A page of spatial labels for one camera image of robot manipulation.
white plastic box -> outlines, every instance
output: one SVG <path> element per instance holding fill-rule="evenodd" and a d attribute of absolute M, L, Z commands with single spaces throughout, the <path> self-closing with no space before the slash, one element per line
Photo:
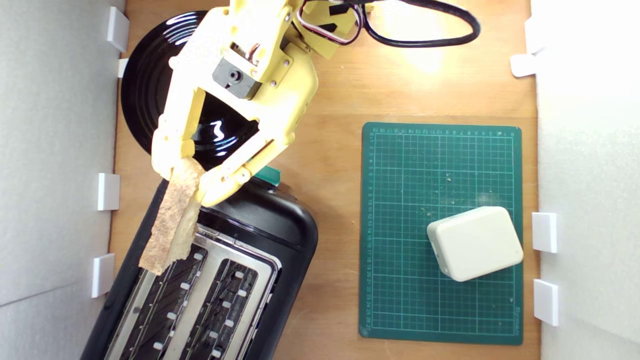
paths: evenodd
<path fill-rule="evenodd" d="M 455 281 L 522 261 L 522 246 L 505 208 L 483 206 L 432 222 L 427 235 L 440 269 Z"/>

cutting mat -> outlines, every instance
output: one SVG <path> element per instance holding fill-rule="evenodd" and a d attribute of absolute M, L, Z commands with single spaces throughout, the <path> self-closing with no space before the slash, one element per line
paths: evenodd
<path fill-rule="evenodd" d="M 362 336 L 522 343 L 522 264 L 456 282 L 426 236 L 430 222 L 485 205 L 505 207 L 522 242 L 519 128 L 365 124 Z"/>

slice of bread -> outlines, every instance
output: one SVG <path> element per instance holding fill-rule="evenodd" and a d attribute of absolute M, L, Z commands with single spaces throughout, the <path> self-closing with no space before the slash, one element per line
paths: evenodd
<path fill-rule="evenodd" d="M 195 193 L 204 173 L 193 158 L 181 159 L 173 168 L 151 238 L 140 257 L 140 267 L 161 275 L 174 261 L 189 256 L 200 212 Z"/>

white bracket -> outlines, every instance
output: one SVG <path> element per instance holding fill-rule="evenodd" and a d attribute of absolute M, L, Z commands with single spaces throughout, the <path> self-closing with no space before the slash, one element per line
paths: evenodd
<path fill-rule="evenodd" d="M 127 44 L 129 43 L 129 19 L 115 6 L 109 9 L 107 41 L 115 46 L 121 53 L 127 50 Z"/>
<path fill-rule="evenodd" d="M 531 228 L 534 250 L 553 254 L 558 252 L 556 214 L 532 213 Z"/>
<path fill-rule="evenodd" d="M 124 69 L 127 68 L 127 64 L 129 62 L 129 58 L 120 59 L 118 63 L 118 79 L 122 79 L 124 76 Z"/>
<path fill-rule="evenodd" d="M 120 175 L 98 175 L 98 210 L 120 209 Z"/>
<path fill-rule="evenodd" d="M 539 16 L 532 16 L 524 23 L 527 53 L 511 57 L 511 73 L 516 78 L 533 75 L 538 71 L 536 54 L 547 46 L 548 31 Z"/>
<path fill-rule="evenodd" d="M 111 286 L 113 285 L 114 270 L 114 254 L 106 254 L 93 259 L 93 281 L 91 285 L 92 298 L 95 299 L 111 289 Z"/>
<path fill-rule="evenodd" d="M 551 326 L 558 326 L 558 285 L 533 280 L 533 316 Z"/>

robotic arm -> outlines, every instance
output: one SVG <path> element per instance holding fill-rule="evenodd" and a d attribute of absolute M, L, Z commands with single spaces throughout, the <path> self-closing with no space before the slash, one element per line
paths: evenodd
<path fill-rule="evenodd" d="M 213 206 L 240 189 L 293 142 L 294 130 L 318 86 L 311 51 L 330 58 L 338 46 L 354 41 L 362 28 L 374 36 L 365 14 L 367 2 L 231 0 L 228 7 L 210 10 L 180 54 L 170 60 L 173 76 L 152 142 L 154 170 L 170 179 L 180 159 L 193 157 L 191 137 L 209 93 L 256 121 L 258 131 L 201 177 L 196 198 L 204 206 Z M 408 2 L 442 6 L 437 1 Z M 447 6 L 468 14 L 446 4 L 444 10 L 435 9 L 452 13 Z M 475 22 L 466 42 L 479 34 Z M 343 36 L 350 30 L 354 33 L 353 26 L 355 34 Z M 390 40 L 374 38 L 383 43 Z"/>

